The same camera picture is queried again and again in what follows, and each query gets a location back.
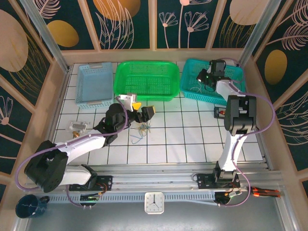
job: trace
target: blue basket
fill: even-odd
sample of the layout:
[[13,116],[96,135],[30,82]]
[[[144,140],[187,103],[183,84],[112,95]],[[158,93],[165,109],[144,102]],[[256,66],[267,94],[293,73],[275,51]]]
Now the blue basket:
[[[205,90],[204,84],[196,80],[201,70],[207,70],[208,68],[209,62],[207,61],[188,59],[184,65],[182,78],[180,81],[180,90],[184,93],[184,96],[186,98],[201,100],[220,105],[227,105],[227,102],[223,99],[221,95],[219,95],[215,91],[211,92],[211,88],[206,88],[208,90]],[[226,66],[225,76],[233,80],[242,80],[243,71],[239,67]],[[240,84],[234,84],[238,89],[245,92],[245,81],[241,82]]]
[[82,109],[109,107],[114,102],[112,75],[111,63],[80,66],[76,104]]

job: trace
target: blue mug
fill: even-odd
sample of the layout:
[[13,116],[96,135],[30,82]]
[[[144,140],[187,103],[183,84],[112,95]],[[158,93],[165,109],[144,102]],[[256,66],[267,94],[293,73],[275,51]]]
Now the blue mug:
[[37,198],[35,195],[26,195],[16,205],[16,215],[19,218],[36,218],[43,215],[47,209],[48,196]]

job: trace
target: white clock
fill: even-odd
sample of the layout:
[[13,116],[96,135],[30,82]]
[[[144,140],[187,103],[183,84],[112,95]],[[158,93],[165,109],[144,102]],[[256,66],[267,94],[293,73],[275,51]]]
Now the white clock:
[[147,192],[144,199],[144,210],[147,214],[162,214],[165,210],[162,192]]

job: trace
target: plastic basket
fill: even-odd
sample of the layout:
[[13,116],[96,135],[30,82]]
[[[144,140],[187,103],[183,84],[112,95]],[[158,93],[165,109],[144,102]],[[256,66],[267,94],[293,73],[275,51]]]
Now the plastic basket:
[[[188,59],[184,65],[182,78],[180,82],[180,89],[184,93],[186,98],[201,100],[209,103],[215,103],[220,105],[227,105],[227,102],[223,99],[221,95],[216,92],[211,92],[211,88],[204,88],[204,84],[196,80],[198,74],[202,69],[209,68],[209,62]],[[242,80],[243,71],[239,67],[226,66],[225,76],[233,80]],[[245,92],[245,81],[240,84],[234,83],[241,91]]]
[[82,109],[109,107],[113,103],[112,64],[99,63],[79,67],[76,104]]
[[116,95],[135,93],[138,101],[170,101],[180,92],[180,70],[171,62],[127,61],[116,70]]

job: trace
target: white tile floor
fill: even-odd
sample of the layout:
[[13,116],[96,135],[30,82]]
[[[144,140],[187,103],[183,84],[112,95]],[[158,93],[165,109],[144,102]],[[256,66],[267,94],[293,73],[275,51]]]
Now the white tile floor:
[[[177,62],[182,72],[184,62]],[[54,142],[73,137],[65,131],[69,122],[86,121],[88,128],[97,125],[108,108],[82,110],[75,104],[77,70],[75,64],[59,116]],[[117,63],[113,63],[116,72]],[[150,132],[142,140],[133,123],[124,130],[109,147],[94,150],[71,162],[71,165],[106,164],[152,164],[152,163],[195,163],[216,162],[223,150],[226,130],[223,120],[214,118],[214,105],[184,98],[179,94],[169,102],[142,102],[143,106],[154,105],[156,114],[151,120]],[[248,136],[239,161],[262,161],[262,155],[255,136]]]

